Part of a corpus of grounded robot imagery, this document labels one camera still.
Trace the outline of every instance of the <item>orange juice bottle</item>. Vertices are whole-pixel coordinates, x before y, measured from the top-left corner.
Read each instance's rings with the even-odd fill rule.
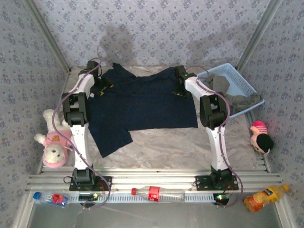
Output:
[[[287,191],[289,191],[289,187],[286,184],[282,184],[281,186],[270,186],[252,196],[247,196],[244,203],[251,212],[259,211],[264,206],[280,200]]]

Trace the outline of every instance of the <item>pink outfit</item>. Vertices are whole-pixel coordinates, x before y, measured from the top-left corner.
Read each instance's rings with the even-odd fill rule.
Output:
[[[254,121],[252,123],[252,126],[256,127],[260,133],[267,134],[267,126],[262,121],[260,121],[260,120]]]
[[[67,131],[60,131],[61,134],[63,134],[66,138],[68,139],[71,139],[72,138],[72,132],[67,130]],[[60,166],[63,166],[66,161],[67,161],[67,148],[65,147],[70,147],[71,144],[65,139],[63,138],[62,136],[60,136],[57,132],[49,132],[47,133],[47,136],[46,136],[46,139],[45,141],[43,142],[43,145],[45,147],[49,146],[49,145],[54,145],[54,144],[57,144],[57,145],[60,145],[63,149],[63,155],[64,155],[64,158],[62,161],[58,162],[58,163],[54,163],[54,164],[51,164],[51,163],[47,163],[45,161],[45,156],[43,154],[42,156],[42,161],[44,163],[44,165],[50,167],[50,168],[58,168]]]

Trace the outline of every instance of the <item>plastic bottle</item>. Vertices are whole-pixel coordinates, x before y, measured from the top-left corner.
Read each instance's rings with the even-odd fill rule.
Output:
[[[176,189],[165,189],[161,187],[145,186],[141,189],[132,189],[132,195],[139,195],[142,198],[155,202],[183,202],[185,191]]]
[[[289,191],[289,187],[286,184],[282,184],[281,186],[270,186],[252,196],[247,196],[244,203],[251,212],[256,212],[266,205],[280,200],[287,191]]]
[[[36,203],[47,203],[66,208],[69,203],[69,196],[61,193],[53,192],[35,192],[33,198]]]

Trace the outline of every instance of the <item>wall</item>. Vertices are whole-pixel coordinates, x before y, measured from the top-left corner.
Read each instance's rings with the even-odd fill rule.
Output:
[[[19,0],[0,1],[0,227],[12,225],[27,175],[42,157],[36,133],[54,108],[66,74]]]
[[[269,0],[34,0],[71,66],[236,65]]]
[[[245,66],[243,75],[266,103],[255,111],[268,124],[273,172],[284,175],[295,219],[304,227],[304,3],[285,0]]]

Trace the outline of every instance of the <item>red label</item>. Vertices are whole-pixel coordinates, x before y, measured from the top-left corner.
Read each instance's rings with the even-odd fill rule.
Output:
[[[160,199],[160,187],[150,187],[149,200],[158,202]]]
[[[55,204],[62,203],[63,198],[64,198],[64,195],[60,195],[60,194],[53,194],[53,196],[52,196],[52,200]]]

